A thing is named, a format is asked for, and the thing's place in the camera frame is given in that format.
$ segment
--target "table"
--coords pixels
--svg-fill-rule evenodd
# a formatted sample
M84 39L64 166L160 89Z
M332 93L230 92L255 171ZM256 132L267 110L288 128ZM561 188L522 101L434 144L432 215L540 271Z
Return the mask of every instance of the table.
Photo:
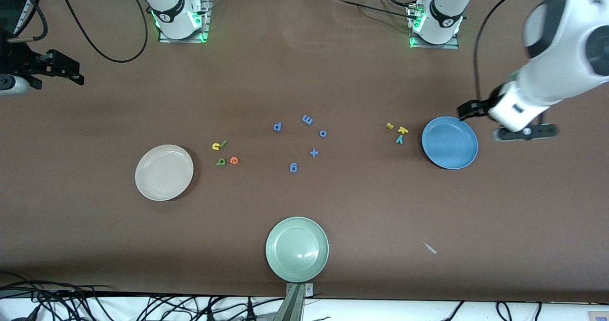
M42 0L49 35L32 48L79 61L85 85L43 78L0 102L0 268L118 291L283 295L265 239L302 215L330 241L320 297L607 301L607 87L552 107L555 139L496 143L497 125L475 119L469 167L440 169L421 150L425 124L474 97L472 45L496 1L471 1L459 50L432 50L409 48L399 16L338 0L223 0L206 44L153 40L118 65L63 0ZM133 0L70 2L104 52L139 49ZM526 63L521 30L538 2L511 0L489 22L483 91ZM410 130L403 145L387 122ZM160 144L196 166L169 202L133 178ZM238 165L215 166L231 156Z

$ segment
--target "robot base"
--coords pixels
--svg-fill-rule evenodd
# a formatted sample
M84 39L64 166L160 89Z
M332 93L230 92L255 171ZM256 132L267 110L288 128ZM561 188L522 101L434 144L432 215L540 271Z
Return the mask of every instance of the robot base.
M211 9L213 4L214 0L201 0L201 12L203 12L202 15L200 15L200 18L202 19L201 27L195 30L192 35L186 37L185 39L170 39L159 30L159 43L207 43L207 36L209 35L209 23L211 22Z
M417 0L415 4L410 4L409 7L406 7L406 15L414 15L418 18L421 17L422 10L424 9L422 5L422 0ZM428 48L428 49L458 49L459 41L457 40L457 35L452 36L450 41L444 44L431 44L424 39L421 38L418 33L416 33L413 28L416 22L419 22L418 19L408 19L408 33L410 36L411 48Z

